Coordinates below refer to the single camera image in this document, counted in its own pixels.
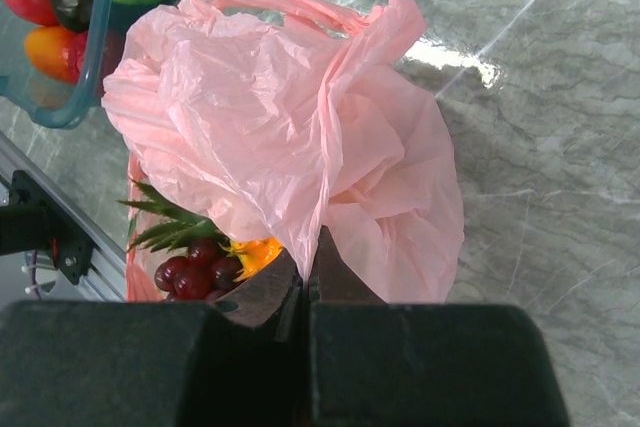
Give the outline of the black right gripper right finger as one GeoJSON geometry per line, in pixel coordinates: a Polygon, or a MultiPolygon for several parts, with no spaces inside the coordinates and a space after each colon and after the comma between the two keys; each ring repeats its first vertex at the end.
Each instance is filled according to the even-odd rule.
{"type": "Polygon", "coordinates": [[[393,304],[346,265],[328,229],[309,281],[316,426],[566,426],[540,329],[496,304],[393,304]]]}

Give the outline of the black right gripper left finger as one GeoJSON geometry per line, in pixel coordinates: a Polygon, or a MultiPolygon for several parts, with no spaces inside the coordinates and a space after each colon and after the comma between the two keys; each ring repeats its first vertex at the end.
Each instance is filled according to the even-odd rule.
{"type": "Polygon", "coordinates": [[[214,302],[19,301],[5,426],[298,426],[302,282],[288,254],[214,302]]]}

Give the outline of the purple fake grapes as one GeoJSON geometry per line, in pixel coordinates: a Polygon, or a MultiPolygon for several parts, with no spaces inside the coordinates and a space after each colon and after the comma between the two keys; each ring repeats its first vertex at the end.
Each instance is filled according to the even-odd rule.
{"type": "Polygon", "coordinates": [[[155,271],[155,286],[171,300],[217,300],[239,287],[242,264],[224,245],[196,239],[184,255],[164,261],[155,271]]]}

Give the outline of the fake pineapple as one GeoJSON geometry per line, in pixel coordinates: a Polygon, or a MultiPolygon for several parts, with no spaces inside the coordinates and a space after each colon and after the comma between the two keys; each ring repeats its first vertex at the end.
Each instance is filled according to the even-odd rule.
{"type": "Polygon", "coordinates": [[[172,252],[185,249],[189,258],[197,258],[207,249],[214,249],[222,257],[239,261],[240,267],[233,278],[235,283],[253,277],[283,251],[281,243],[273,237],[244,243],[233,241],[212,220],[169,201],[149,183],[135,180],[133,186],[142,198],[126,200],[124,204],[136,215],[149,214],[159,222],[139,233],[133,232],[129,250],[142,248],[150,252],[172,252]]]}

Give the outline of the pink plastic bag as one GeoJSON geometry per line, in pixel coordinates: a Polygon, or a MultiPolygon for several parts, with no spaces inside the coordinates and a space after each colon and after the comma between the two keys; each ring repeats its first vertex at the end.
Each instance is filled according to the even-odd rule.
{"type": "Polygon", "coordinates": [[[130,178],[230,239],[275,238],[308,278],[327,228],[381,299],[441,302],[464,240],[454,147],[393,67],[425,28],[414,0],[180,0],[129,28],[102,105],[130,178]]]}

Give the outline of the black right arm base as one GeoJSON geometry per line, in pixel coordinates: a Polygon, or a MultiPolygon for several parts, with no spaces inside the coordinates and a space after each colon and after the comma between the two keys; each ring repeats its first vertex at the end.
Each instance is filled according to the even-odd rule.
{"type": "Polygon", "coordinates": [[[9,202],[1,208],[1,254],[45,253],[68,281],[88,273],[94,242],[24,170],[12,174],[9,202]]]}

